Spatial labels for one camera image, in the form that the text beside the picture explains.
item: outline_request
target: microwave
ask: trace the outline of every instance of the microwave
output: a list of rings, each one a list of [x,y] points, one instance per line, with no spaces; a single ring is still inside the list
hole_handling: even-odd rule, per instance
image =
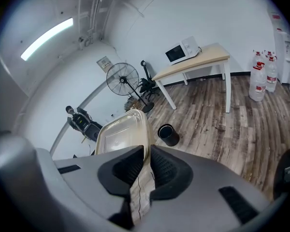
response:
[[[168,62],[172,65],[180,61],[192,58],[200,49],[193,36],[182,40],[165,51]]]

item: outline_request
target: plastic lid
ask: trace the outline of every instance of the plastic lid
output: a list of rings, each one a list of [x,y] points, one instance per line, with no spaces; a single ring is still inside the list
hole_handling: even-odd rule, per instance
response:
[[[95,155],[123,149],[130,146],[144,146],[144,161],[149,156],[153,135],[146,115],[131,109],[119,118],[102,127]]]

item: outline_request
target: black office chair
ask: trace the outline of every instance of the black office chair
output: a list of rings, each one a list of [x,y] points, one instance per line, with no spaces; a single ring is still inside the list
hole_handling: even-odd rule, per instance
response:
[[[147,68],[146,68],[146,62],[144,60],[142,60],[141,65],[144,68],[144,71],[146,73],[147,80],[145,78],[141,78],[140,85],[139,85],[139,86],[141,86],[140,93],[149,92],[145,96],[145,99],[147,99],[150,102],[149,99],[150,99],[150,97],[152,95],[158,95],[159,96],[159,94],[156,93],[156,92],[154,92],[154,90],[153,90],[153,87],[156,85],[156,82],[153,81],[153,80],[151,80],[151,77],[148,74],[148,71],[147,71]]]

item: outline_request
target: fluorescent light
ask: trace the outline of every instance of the fluorescent light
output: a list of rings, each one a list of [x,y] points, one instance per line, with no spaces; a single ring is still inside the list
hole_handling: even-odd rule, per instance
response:
[[[73,26],[73,18],[70,18],[64,22],[61,22],[57,26],[53,27],[45,34],[43,34],[40,38],[38,38],[35,42],[29,46],[26,51],[20,56],[24,61],[27,59],[46,41],[52,38],[54,35],[60,33],[61,31],[67,29],[68,27]]]

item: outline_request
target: wooden floor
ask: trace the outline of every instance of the wooden floor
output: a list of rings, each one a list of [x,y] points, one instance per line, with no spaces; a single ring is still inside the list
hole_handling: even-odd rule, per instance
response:
[[[290,91],[277,84],[263,101],[248,96],[249,76],[231,77],[230,113],[225,113],[225,82],[220,78],[167,87],[177,106],[173,110],[164,95],[153,99],[148,115],[156,145],[166,146],[158,128],[172,124],[180,135],[173,148],[216,160],[260,189],[272,200],[273,179],[281,155],[290,148]],[[154,181],[149,164],[131,188],[131,210],[135,223],[149,210],[149,193]]]

